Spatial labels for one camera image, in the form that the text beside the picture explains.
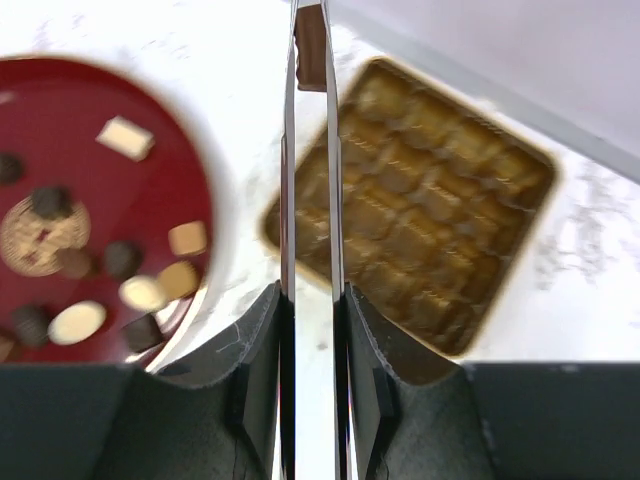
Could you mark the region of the brown rectangular chocolate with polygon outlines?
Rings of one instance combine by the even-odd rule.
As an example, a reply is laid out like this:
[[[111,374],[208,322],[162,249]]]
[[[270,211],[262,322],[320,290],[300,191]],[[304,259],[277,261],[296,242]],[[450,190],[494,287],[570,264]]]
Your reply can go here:
[[[294,28],[300,91],[327,92],[326,27],[319,4],[297,10]]]

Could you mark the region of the right gripper silver tong left finger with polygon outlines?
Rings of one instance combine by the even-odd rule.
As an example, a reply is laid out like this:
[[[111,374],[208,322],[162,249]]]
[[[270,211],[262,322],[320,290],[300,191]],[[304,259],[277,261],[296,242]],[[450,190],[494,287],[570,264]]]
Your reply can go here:
[[[280,439],[283,477],[295,478],[295,73],[298,3],[290,3],[280,172]]]

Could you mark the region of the right gripper silver tong right finger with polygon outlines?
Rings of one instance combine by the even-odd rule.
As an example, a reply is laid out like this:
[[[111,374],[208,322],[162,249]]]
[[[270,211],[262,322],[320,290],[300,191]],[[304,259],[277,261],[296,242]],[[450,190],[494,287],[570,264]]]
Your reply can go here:
[[[334,67],[329,6],[320,3],[326,34],[327,83],[327,152],[330,206],[331,287],[333,303],[334,387],[336,404],[337,477],[358,477],[355,448],[351,445],[351,392],[349,379],[348,334],[349,318],[345,297],[343,255],[343,175],[341,140],[339,136],[338,88]]]

